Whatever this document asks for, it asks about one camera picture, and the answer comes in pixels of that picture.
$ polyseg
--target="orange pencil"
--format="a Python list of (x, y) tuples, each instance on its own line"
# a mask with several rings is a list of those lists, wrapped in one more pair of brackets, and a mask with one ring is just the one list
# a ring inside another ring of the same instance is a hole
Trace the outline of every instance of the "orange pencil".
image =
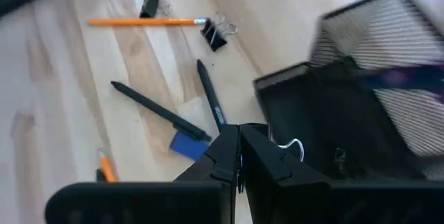
[(197, 19), (90, 19), (92, 26), (178, 26), (205, 24), (206, 17)]
[(112, 169), (112, 162), (102, 150), (99, 150), (100, 167), (107, 182), (117, 182), (116, 175)]

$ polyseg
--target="black clip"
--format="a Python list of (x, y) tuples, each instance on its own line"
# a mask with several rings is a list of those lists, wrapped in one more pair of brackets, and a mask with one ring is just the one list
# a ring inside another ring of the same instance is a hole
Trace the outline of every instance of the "black clip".
[(160, 11), (163, 15), (168, 15), (171, 12), (171, 5), (159, 6), (160, 0), (144, 0), (142, 10), (140, 11), (140, 18), (155, 17), (156, 13)]
[(224, 39), (226, 35), (237, 33), (237, 27), (233, 23), (229, 23), (225, 25), (225, 27), (220, 28), (220, 25), (222, 25), (224, 21), (225, 16), (216, 14), (214, 20), (207, 19), (205, 27), (200, 30), (200, 33), (202, 33), (213, 51), (227, 44), (227, 41)]

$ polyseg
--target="wood grain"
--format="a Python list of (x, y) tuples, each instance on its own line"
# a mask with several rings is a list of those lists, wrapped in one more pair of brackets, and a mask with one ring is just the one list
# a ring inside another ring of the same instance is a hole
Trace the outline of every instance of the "wood grain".
[[(93, 28), (136, 17), (143, 0), (35, 0), (0, 19), (0, 215), (43, 223), (61, 187), (94, 180), (97, 148), (123, 181), (171, 181), (192, 161), (169, 152), (171, 124), (116, 92), (118, 80), (217, 129), (196, 71), (201, 59), (229, 123), (264, 122), (253, 79), (307, 58), (316, 18), (354, 0), (165, 0), (171, 17), (224, 12), (240, 31), (213, 53), (198, 27)], [(442, 4), (423, 0), (434, 15)], [(442, 17), (437, 22), (444, 24)], [(245, 194), (237, 223), (251, 223)]]

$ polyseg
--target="black binder clip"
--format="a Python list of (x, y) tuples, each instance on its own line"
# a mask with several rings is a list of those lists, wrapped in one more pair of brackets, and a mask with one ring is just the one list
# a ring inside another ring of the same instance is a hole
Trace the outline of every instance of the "black binder clip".
[(144, 0), (142, 10), (140, 11), (140, 18), (155, 17), (156, 13), (160, 11), (163, 15), (168, 15), (171, 12), (171, 5), (160, 6), (160, 0)]
[(203, 30), (200, 30), (213, 51), (227, 44), (225, 36), (237, 33), (237, 27), (233, 23), (223, 26), (224, 21), (225, 16), (216, 14), (213, 20), (207, 19), (205, 27)]

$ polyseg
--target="metal mesh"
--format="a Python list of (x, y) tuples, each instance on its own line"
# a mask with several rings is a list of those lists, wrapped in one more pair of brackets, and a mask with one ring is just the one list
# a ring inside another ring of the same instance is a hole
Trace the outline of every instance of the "metal mesh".
[[(363, 69), (444, 61), (444, 42), (410, 0), (372, 0), (323, 20), (321, 27), (310, 60), (315, 67), (344, 55)], [(444, 106), (435, 95), (405, 89), (375, 94), (416, 156), (444, 155)], [(444, 178), (444, 159), (423, 168), (430, 179)]]

